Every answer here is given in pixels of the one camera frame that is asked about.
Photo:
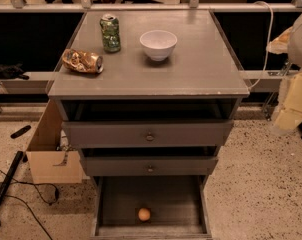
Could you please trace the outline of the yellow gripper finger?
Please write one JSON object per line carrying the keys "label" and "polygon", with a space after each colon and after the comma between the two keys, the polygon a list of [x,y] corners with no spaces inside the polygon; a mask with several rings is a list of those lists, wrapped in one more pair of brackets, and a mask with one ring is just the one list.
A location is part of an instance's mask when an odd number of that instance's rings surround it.
{"label": "yellow gripper finger", "polygon": [[302,71],[280,83],[278,105],[272,114],[276,133],[289,133],[302,123]]}
{"label": "yellow gripper finger", "polygon": [[288,52],[288,42],[292,28],[289,27],[283,31],[278,37],[268,43],[266,49],[273,54],[282,54]]}

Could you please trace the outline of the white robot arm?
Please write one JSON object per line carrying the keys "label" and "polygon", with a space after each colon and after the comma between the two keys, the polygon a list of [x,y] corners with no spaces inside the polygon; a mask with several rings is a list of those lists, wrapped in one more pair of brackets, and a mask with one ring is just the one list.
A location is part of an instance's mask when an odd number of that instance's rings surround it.
{"label": "white robot arm", "polygon": [[302,14],[292,27],[268,43],[267,51],[273,54],[287,53],[289,62],[300,68],[294,76],[283,78],[279,104],[272,115],[274,131],[287,133],[302,123]]}

